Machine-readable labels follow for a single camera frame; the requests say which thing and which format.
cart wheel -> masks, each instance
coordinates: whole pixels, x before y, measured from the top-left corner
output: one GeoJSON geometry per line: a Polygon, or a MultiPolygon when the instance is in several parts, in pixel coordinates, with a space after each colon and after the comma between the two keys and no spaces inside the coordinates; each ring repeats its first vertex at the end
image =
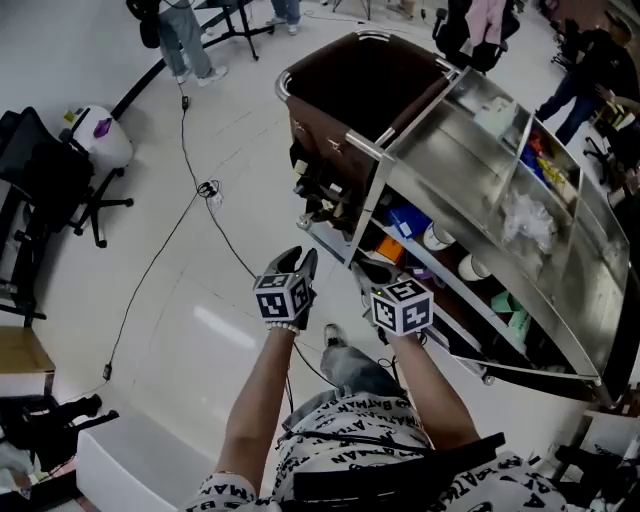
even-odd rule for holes
{"type": "Polygon", "coordinates": [[[307,219],[304,215],[301,215],[300,218],[296,221],[296,226],[298,226],[303,231],[309,231],[309,228],[311,227],[311,219],[307,219]]]}

bracelet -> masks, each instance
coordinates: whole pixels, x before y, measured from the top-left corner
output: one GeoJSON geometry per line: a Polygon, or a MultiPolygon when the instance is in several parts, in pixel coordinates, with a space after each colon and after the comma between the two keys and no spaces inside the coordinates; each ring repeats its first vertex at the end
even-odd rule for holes
{"type": "Polygon", "coordinates": [[[300,336],[300,329],[298,329],[295,325],[289,324],[287,322],[267,322],[267,329],[271,330],[272,327],[280,327],[282,329],[289,329],[296,336],[300,336]]]}

stainless steel shelf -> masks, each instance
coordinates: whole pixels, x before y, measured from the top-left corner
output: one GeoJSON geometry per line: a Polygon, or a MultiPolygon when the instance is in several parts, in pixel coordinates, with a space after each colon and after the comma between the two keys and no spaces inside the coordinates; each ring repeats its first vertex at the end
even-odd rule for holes
{"type": "MultiPolygon", "coordinates": [[[[496,314],[495,311],[491,309],[488,304],[486,304],[480,297],[473,293],[467,287],[464,281],[462,281],[462,279],[460,279],[456,274],[442,265],[442,263],[440,263],[440,261],[438,261],[438,259],[433,254],[431,254],[431,252],[429,252],[429,250],[427,250],[424,245],[422,245],[417,240],[405,239],[395,227],[383,226],[375,218],[372,218],[371,222],[378,226],[382,231],[384,231],[385,234],[389,235],[391,238],[401,244],[407,251],[418,258],[422,263],[424,263],[429,268],[429,270],[434,272],[447,284],[447,286],[455,291],[473,309],[475,309],[480,314],[480,316],[482,316],[487,322],[489,322],[489,324],[491,324],[495,328],[495,330],[502,337],[504,337],[514,349],[518,351],[518,353],[526,357],[525,347],[523,343],[515,339],[513,332],[511,331],[511,329],[509,329],[509,326],[502,321],[502,319],[496,314]]],[[[467,333],[467,336],[463,337],[467,341],[469,341],[470,345],[474,349],[482,353],[482,346],[475,338],[473,338],[473,336],[467,333]]]]}
{"type": "MultiPolygon", "coordinates": [[[[502,94],[483,80],[465,76],[462,85],[431,105],[429,114],[402,134],[402,142],[389,155],[395,166],[387,185],[487,266],[556,343],[577,374],[598,378],[613,348],[622,308],[628,242],[589,178],[537,120],[528,118],[514,155],[502,141],[480,129],[463,108],[454,107],[459,89],[484,91],[480,97],[485,100],[491,94],[502,94]],[[469,81],[472,85],[465,89],[469,81]],[[519,161],[529,130],[548,138],[549,156],[566,179],[562,188],[543,183],[519,161]],[[554,218],[557,232],[549,254],[520,235],[509,243],[502,241],[502,205],[510,192],[541,202],[554,218]]],[[[473,111],[462,98],[463,107],[473,111]]],[[[438,273],[437,262],[426,249],[398,234],[394,238],[430,268],[435,264],[432,270],[438,273]]],[[[446,273],[440,277],[517,347],[504,322],[491,315],[485,303],[456,283],[457,278],[452,280],[446,273]]]]}

black glove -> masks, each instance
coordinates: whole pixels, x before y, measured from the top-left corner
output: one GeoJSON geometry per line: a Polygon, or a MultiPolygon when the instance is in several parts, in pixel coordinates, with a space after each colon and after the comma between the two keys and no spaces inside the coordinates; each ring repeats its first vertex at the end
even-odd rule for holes
{"type": "Polygon", "coordinates": [[[283,252],[269,263],[253,286],[263,320],[296,333],[307,327],[309,309],[316,296],[311,284],[318,266],[318,252],[311,249],[296,269],[301,254],[300,246],[283,252]]]}

chair leg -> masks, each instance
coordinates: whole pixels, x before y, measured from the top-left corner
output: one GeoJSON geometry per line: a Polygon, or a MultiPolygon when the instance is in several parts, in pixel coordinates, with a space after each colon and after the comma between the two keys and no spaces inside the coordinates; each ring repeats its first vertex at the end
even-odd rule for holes
{"type": "Polygon", "coordinates": [[[91,212],[91,228],[93,229],[93,239],[96,242],[96,245],[100,247],[100,249],[104,249],[107,246],[106,240],[100,240],[100,227],[98,225],[98,211],[93,210],[91,212]]]}
{"type": "Polygon", "coordinates": [[[106,208],[107,206],[126,206],[130,208],[133,206],[133,199],[102,199],[98,203],[98,208],[106,208]]]}

